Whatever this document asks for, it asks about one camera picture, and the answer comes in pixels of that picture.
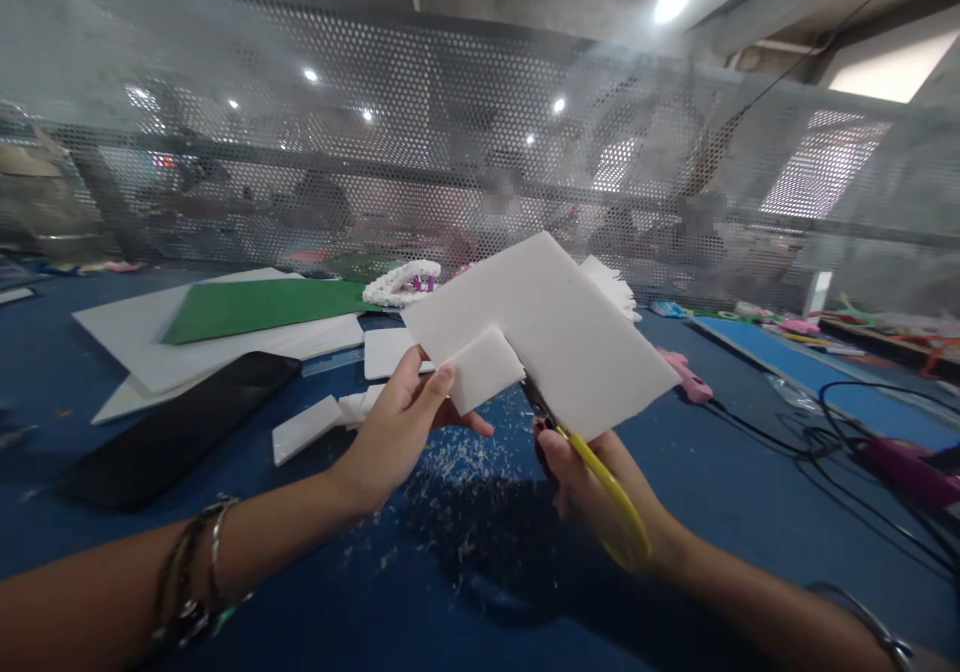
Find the hand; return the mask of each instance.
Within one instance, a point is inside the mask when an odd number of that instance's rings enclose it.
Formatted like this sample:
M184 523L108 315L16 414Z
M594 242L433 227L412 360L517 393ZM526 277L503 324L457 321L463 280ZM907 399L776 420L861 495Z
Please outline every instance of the hand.
M620 511L570 443L557 432L545 429L540 420L536 425L536 444L543 453L542 461L556 478L555 504L560 518L567 518L573 507L600 535L610 535L611 530L619 529ZM590 442L590 448L616 477L637 508L653 548L652 568L669 573L681 566L692 535L660 504L620 438L612 431L604 432Z
M490 423L476 412L461 416L447 398L453 367L420 376L420 363L427 359L419 345L407 350L350 449L330 470L364 513L380 509L410 476L431 430L453 424L493 435Z

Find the pink glue gun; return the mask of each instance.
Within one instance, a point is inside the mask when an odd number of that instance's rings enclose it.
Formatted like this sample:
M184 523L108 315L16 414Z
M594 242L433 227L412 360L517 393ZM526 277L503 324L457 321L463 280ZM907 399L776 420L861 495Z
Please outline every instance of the pink glue gun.
M663 355L663 358L680 375L680 386L693 404L706 404L713 399L713 390L690 371L686 357L679 352L667 352L661 347L657 347L657 352Z

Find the blue foam sheet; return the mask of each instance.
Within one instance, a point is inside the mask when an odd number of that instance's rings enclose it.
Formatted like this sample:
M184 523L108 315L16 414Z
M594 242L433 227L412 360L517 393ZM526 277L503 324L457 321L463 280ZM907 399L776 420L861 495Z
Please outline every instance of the blue foam sheet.
M709 318L697 319L697 324L726 338L776 374L799 383L814 397L825 384L858 381L791 349L753 325ZM908 440L932 452L960 443L960 435L948 425L869 387L834 387L827 392L827 402L878 435Z

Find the mesh fence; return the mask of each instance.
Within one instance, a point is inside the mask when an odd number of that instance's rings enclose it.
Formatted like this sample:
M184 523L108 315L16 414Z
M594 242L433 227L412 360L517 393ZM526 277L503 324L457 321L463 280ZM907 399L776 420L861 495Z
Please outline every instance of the mesh fence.
M5 109L69 152L128 259L449 274L547 229L644 300L797 308L835 270L879 306L960 307L960 123L939 110L786 82L750 105L769 79L298 0L0 19Z

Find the smartphone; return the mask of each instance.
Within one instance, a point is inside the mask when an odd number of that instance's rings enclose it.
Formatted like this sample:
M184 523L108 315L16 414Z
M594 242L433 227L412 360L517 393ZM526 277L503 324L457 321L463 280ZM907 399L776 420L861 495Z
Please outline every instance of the smartphone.
M238 357L63 472L57 493L124 512L146 507L300 368L300 360L266 352Z

